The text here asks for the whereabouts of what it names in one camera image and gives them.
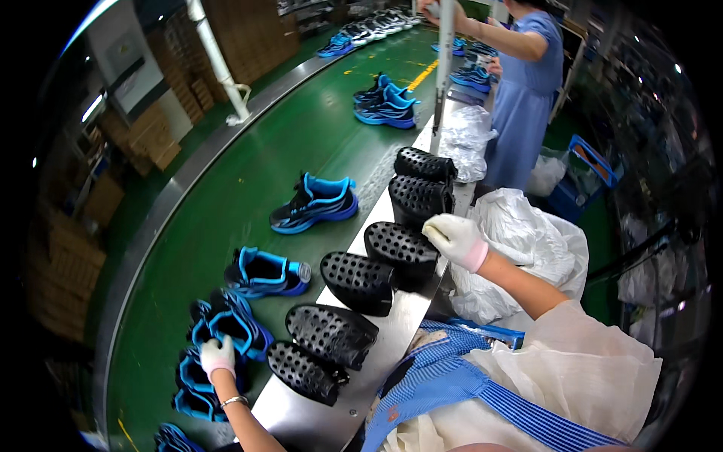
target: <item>metal pole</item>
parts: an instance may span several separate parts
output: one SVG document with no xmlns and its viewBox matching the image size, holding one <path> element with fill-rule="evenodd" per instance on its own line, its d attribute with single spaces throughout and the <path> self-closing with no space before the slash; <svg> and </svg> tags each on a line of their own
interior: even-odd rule
<svg viewBox="0 0 723 452">
<path fill-rule="evenodd" d="M 429 151 L 437 154 L 442 134 L 442 115 L 445 111 L 448 79 L 452 66 L 452 45 L 454 44 L 454 0 L 440 0 L 440 63 L 437 66 L 437 97 L 435 99 L 435 120 L 432 122 L 432 144 Z"/>
<path fill-rule="evenodd" d="M 216 79 L 221 86 L 223 86 L 223 89 L 226 90 L 226 94 L 228 94 L 231 104 L 234 106 L 236 113 L 239 115 L 238 121 L 229 121 L 231 118 L 229 117 L 226 122 L 229 125 L 243 122 L 250 116 L 249 109 L 246 108 L 246 99 L 248 99 L 248 94 L 251 92 L 251 88 L 246 85 L 237 85 L 236 82 L 234 82 L 234 78 L 231 76 L 228 66 L 226 66 L 226 61 L 223 59 L 221 50 L 218 48 L 216 38 L 213 36 L 211 26 L 209 25 L 208 18 L 206 17 L 206 11 L 203 9 L 203 5 L 201 5 L 201 0 L 186 0 L 186 5 L 188 6 L 188 17 L 196 24 L 196 31 L 201 37 L 201 42 L 203 43 L 203 47 L 206 49 L 208 59 L 211 61 L 213 73 L 216 75 Z M 247 91 L 246 99 L 241 98 L 239 89 Z"/>
</svg>

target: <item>gloved hand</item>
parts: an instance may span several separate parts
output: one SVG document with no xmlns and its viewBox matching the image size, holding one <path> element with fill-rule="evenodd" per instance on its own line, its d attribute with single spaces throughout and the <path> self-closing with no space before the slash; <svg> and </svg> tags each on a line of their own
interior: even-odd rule
<svg viewBox="0 0 723 452">
<path fill-rule="evenodd" d="M 442 213 L 424 222 L 422 233 L 455 264 L 477 273 L 487 257 L 489 245 L 480 237 L 477 223 L 469 218 Z"/>
<path fill-rule="evenodd" d="M 208 375 L 208 381 L 211 381 L 211 373 L 216 369 L 228 369 L 236 379 L 236 357 L 234 356 L 234 344 L 231 337 L 227 334 L 223 338 L 223 346 L 218 348 L 218 339 L 210 339 L 201 345 L 201 367 Z"/>
</svg>

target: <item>person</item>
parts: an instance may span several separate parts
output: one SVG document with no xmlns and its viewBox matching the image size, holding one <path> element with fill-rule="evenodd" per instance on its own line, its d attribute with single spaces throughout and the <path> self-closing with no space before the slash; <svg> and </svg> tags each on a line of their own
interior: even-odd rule
<svg viewBox="0 0 723 452">
<path fill-rule="evenodd" d="M 451 263 L 506 290 L 534 326 L 513 351 L 425 320 L 372 404 L 362 452 L 613 451 L 635 439 L 662 364 L 648 346 L 509 263 L 471 219 L 438 215 L 422 233 Z M 233 346 L 213 341 L 201 365 L 218 399 L 234 400 Z M 283 451 L 237 400 L 224 409 L 243 449 Z"/>
<path fill-rule="evenodd" d="M 433 24 L 427 6 L 436 0 L 417 0 L 418 10 Z M 454 26 L 496 48 L 500 56 L 487 67 L 500 78 L 492 109 L 492 127 L 500 136 L 487 146 L 487 175 L 494 188 L 524 189 L 542 148 L 547 120 L 562 85 L 562 30 L 545 9 L 546 0 L 503 0 L 515 18 L 507 30 L 497 20 L 488 23 L 466 16 L 455 2 Z"/>
</svg>

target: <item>silver bracelet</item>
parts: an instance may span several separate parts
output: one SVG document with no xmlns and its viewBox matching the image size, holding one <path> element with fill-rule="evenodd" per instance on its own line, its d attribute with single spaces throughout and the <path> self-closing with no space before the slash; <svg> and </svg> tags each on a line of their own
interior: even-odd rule
<svg viewBox="0 0 723 452">
<path fill-rule="evenodd" d="M 246 407 L 249 407 L 249 399 L 243 396 L 236 396 L 231 397 L 229 400 L 221 403 L 221 408 L 225 407 L 228 404 L 232 404 L 233 402 L 241 402 L 242 404 L 246 405 Z"/>
</svg>

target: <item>blue checkered apron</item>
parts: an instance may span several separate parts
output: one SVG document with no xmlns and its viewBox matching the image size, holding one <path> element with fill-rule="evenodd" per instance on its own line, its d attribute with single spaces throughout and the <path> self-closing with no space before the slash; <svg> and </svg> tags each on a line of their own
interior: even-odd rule
<svg viewBox="0 0 723 452">
<path fill-rule="evenodd" d="M 481 336 L 454 325 L 425 320 L 428 333 L 442 330 L 446 337 L 417 347 L 400 367 L 406 374 L 381 397 L 366 429 L 362 452 L 375 452 L 397 425 L 433 409 L 479 397 L 500 416 L 560 452 L 583 451 L 598 445 L 625 445 L 557 416 L 490 380 L 479 368 L 462 358 L 473 349 L 489 349 Z"/>
</svg>

